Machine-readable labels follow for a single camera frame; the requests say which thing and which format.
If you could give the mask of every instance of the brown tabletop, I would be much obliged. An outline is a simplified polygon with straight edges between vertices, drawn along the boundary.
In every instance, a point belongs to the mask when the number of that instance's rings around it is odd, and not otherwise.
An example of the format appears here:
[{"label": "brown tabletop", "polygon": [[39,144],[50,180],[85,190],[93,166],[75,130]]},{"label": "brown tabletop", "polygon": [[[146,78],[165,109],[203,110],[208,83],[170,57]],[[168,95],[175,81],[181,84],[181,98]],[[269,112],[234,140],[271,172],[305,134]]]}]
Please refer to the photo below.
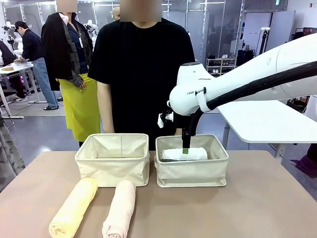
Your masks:
[{"label": "brown tabletop", "polygon": [[[137,188],[129,238],[316,238],[317,203],[266,151],[229,151],[226,187]],[[80,174],[75,152],[38,156],[0,193],[1,238],[49,238]],[[114,188],[99,188],[76,238],[102,238]]]}]

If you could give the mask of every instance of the id badge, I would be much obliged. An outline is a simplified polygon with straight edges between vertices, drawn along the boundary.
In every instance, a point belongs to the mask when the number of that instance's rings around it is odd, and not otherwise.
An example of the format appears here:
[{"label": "id badge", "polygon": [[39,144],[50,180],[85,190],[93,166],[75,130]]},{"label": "id badge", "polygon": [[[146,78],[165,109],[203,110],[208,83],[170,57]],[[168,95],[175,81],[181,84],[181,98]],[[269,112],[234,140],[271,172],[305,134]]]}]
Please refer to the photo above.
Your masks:
[{"label": "id badge", "polygon": [[81,48],[84,48],[84,46],[83,46],[83,42],[81,41],[81,38],[79,37],[79,42],[80,42],[80,46],[81,46]]}]

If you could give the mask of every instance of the pink rolled towel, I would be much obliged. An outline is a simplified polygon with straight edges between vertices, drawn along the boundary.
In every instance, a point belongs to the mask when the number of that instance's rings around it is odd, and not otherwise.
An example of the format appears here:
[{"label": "pink rolled towel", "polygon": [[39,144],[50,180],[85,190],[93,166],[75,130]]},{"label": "pink rolled towel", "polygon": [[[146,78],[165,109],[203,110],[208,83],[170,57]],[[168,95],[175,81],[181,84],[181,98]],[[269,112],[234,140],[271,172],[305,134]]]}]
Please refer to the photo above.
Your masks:
[{"label": "pink rolled towel", "polygon": [[134,211],[135,185],[127,180],[115,188],[109,214],[103,225],[104,238],[126,238]]}]

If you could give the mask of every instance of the dark coat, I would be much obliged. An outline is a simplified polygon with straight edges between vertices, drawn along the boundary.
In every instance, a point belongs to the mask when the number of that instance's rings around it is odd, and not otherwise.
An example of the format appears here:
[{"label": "dark coat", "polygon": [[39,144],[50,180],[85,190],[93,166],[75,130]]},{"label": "dark coat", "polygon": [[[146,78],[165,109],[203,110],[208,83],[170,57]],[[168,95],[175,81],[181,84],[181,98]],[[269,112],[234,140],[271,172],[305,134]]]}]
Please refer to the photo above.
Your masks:
[{"label": "dark coat", "polygon": [[0,51],[2,52],[3,66],[13,63],[16,56],[9,50],[3,41],[0,40]]},{"label": "dark coat", "polygon": [[[76,21],[77,26],[85,33],[89,47],[93,50],[93,43],[90,40],[86,28]],[[67,43],[63,20],[59,13],[48,17],[42,28],[42,43],[44,48],[44,59],[49,75],[51,89],[59,91],[59,82],[56,79],[72,79],[72,63],[70,60],[70,47]]]}]

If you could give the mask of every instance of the white desk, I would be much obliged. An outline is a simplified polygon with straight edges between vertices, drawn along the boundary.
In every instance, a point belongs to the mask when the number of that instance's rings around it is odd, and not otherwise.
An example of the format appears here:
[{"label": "white desk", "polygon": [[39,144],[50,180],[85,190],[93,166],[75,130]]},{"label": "white desk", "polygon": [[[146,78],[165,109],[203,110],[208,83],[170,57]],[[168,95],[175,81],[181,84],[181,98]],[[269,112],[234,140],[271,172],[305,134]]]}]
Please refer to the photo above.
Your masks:
[{"label": "white desk", "polygon": [[[27,73],[28,76],[29,76],[29,79],[31,80],[31,83],[32,83],[32,86],[33,86],[33,89],[34,89],[34,93],[35,93],[35,95],[37,96],[37,99],[38,99],[36,102],[37,103],[42,103],[40,101],[40,97],[39,97],[39,94],[38,94],[38,91],[37,91],[37,88],[36,88],[36,85],[35,85],[35,81],[34,81],[34,78],[33,78],[33,74],[32,74],[32,71],[31,71],[31,68],[33,67],[33,64],[30,63],[30,62],[28,62],[27,64],[12,63],[12,64],[7,65],[6,67],[13,67],[13,70],[3,71],[2,69],[0,69],[0,80],[5,79],[7,77],[7,75],[10,74],[10,73],[16,73],[16,75],[22,75],[23,80],[24,80],[24,85],[25,85],[26,89],[28,90],[29,86],[28,86],[28,83],[27,83],[27,80],[26,80],[26,75],[25,75]],[[22,117],[22,116],[15,116],[15,117],[11,116],[10,108],[9,108],[8,103],[6,101],[6,98],[4,96],[4,93],[3,93],[1,85],[0,85],[0,95],[1,95],[4,107],[5,107],[5,110],[6,110],[7,114],[8,114],[8,118],[10,118],[10,119],[23,119],[24,117]]]},{"label": "white desk", "polygon": [[278,144],[275,157],[280,161],[286,144],[317,143],[317,122],[279,101],[231,102],[218,109],[226,120],[225,149],[230,128],[242,141]]}]

